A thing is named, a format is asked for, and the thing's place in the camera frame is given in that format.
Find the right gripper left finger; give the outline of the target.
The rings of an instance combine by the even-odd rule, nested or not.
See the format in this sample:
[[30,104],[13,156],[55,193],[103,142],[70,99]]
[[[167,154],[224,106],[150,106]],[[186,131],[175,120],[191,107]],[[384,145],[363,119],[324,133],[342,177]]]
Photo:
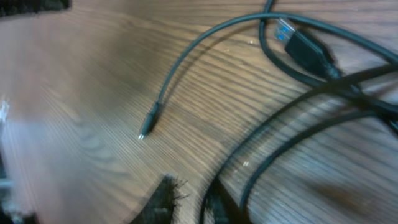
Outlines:
[[171,174],[159,177],[150,189],[143,205],[129,220],[129,224],[173,224],[175,223],[178,201],[185,198],[180,188],[187,183]]

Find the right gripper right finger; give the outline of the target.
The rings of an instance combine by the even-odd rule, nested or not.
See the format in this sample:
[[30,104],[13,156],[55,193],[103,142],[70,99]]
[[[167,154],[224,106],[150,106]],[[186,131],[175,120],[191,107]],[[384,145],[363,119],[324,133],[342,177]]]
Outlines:
[[219,179],[210,187],[206,207],[213,214],[214,224],[251,224]]

